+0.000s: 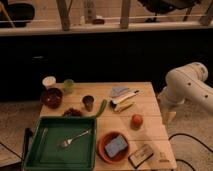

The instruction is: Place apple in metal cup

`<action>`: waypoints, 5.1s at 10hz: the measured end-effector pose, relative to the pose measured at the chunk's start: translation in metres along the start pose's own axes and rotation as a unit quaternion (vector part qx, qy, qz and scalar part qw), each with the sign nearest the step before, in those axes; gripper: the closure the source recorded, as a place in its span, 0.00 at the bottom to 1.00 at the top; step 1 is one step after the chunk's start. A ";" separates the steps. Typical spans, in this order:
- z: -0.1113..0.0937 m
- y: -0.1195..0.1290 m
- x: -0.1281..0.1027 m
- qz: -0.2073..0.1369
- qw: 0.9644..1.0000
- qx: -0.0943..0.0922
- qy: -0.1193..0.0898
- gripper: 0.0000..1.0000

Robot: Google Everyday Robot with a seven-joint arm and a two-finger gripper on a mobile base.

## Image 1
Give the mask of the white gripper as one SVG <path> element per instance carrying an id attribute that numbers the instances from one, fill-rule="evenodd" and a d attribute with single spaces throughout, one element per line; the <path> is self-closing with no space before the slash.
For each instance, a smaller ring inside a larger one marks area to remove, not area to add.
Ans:
<path id="1" fill-rule="evenodd" d="M 168 125 L 176 116 L 176 112 L 171 110 L 182 103 L 182 97 L 172 89 L 164 87 L 157 95 L 157 100 L 163 114 L 163 124 Z"/>

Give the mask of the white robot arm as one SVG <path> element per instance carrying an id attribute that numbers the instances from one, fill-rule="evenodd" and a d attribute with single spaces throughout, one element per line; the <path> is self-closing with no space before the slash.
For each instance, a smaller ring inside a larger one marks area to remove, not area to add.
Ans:
<path id="1" fill-rule="evenodd" d="M 182 105 L 185 100 L 190 100 L 213 114 L 213 88 L 205 84 L 207 78 L 208 69 L 200 62 L 174 68 L 166 74 L 166 86 L 157 95 L 164 125 L 174 119 L 174 108 Z"/>

